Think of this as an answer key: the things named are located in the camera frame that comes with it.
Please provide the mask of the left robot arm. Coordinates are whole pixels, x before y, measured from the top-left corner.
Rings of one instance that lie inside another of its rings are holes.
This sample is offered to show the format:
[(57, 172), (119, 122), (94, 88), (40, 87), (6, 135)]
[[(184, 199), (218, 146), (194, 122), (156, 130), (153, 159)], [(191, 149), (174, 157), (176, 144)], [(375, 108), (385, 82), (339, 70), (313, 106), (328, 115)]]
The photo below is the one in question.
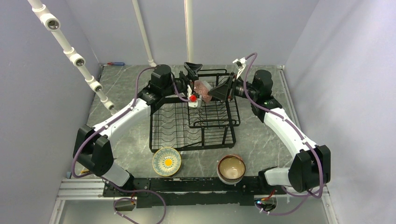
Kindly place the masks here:
[(128, 105), (93, 127), (83, 125), (79, 128), (71, 165), (72, 176), (79, 177), (75, 165), (80, 163), (90, 173), (111, 182), (122, 196), (130, 195), (135, 189), (134, 176), (114, 162), (112, 145), (138, 121), (161, 108), (168, 96), (183, 93), (185, 97), (181, 100), (188, 102), (202, 67), (202, 64), (185, 62), (187, 73), (180, 72), (178, 78), (168, 65), (152, 67), (148, 84), (141, 91), (135, 91)]

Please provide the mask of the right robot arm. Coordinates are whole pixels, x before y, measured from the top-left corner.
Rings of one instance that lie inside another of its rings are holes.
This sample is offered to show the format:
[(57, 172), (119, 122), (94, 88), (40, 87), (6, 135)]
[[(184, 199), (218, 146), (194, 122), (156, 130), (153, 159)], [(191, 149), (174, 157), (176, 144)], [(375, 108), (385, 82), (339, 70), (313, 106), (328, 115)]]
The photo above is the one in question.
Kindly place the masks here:
[(230, 75), (225, 81), (208, 91), (220, 100), (234, 97), (246, 98), (252, 112), (282, 141), (293, 158), (289, 168), (267, 168), (259, 172), (257, 187), (264, 194), (275, 186), (292, 187), (296, 192), (320, 196), (331, 179), (331, 151), (309, 139), (291, 121), (283, 106), (272, 95), (272, 75), (267, 70), (257, 70), (252, 83)]

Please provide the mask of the red patterned bowl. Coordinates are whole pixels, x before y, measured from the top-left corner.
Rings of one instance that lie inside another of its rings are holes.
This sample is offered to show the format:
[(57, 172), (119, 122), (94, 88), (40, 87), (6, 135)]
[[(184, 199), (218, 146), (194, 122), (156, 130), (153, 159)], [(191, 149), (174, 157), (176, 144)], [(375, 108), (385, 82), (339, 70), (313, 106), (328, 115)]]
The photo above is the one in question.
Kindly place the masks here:
[(208, 92), (212, 89), (212, 86), (207, 81), (196, 80), (194, 82), (194, 91), (202, 97), (202, 100), (206, 103), (210, 103), (212, 96)]

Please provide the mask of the blue yellow patterned bowl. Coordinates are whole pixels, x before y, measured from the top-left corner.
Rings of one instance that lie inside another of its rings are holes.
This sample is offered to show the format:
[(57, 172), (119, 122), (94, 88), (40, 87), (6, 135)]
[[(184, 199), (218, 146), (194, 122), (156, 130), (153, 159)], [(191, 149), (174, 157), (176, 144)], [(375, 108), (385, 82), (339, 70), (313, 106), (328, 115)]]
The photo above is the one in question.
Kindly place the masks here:
[(163, 147), (154, 153), (152, 159), (153, 170), (160, 176), (175, 175), (182, 165), (181, 154), (174, 148)]

